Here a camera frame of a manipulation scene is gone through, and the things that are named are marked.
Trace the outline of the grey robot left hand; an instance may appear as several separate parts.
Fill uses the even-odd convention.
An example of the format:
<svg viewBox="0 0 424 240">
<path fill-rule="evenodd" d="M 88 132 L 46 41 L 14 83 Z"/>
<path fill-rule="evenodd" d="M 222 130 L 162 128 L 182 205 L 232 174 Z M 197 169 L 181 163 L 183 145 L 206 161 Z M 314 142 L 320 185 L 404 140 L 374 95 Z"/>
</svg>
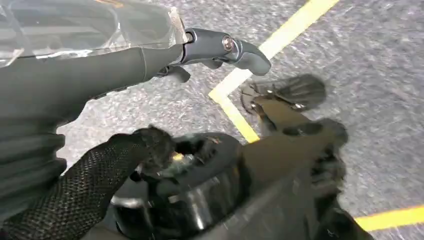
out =
<svg viewBox="0 0 424 240">
<path fill-rule="evenodd" d="M 226 32 L 186 28 L 177 8 L 141 0 L 3 0 L 0 122 L 33 128 L 78 117 L 86 102 L 171 75 L 222 64 L 266 75 L 257 46 Z"/>
</svg>

